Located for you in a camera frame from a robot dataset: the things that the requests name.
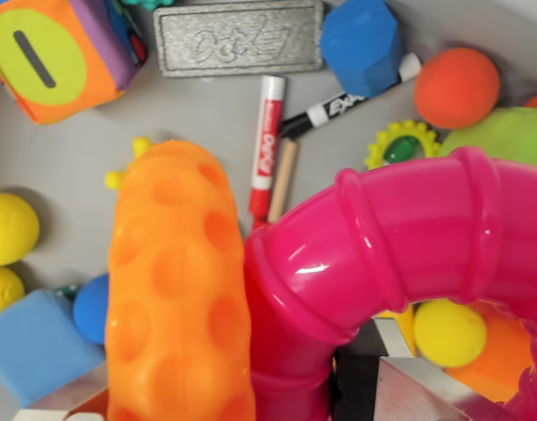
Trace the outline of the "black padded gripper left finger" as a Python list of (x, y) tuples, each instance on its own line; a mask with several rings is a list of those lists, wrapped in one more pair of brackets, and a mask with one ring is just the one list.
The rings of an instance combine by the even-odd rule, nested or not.
[(19, 410), (14, 421), (105, 420), (108, 371), (104, 362), (38, 402)]

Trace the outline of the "black padded gripper right finger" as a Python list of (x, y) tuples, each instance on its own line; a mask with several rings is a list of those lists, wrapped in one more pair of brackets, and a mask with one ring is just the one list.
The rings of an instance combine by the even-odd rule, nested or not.
[(397, 322), (376, 318), (336, 353), (334, 420), (513, 420), (498, 403), (412, 356)]

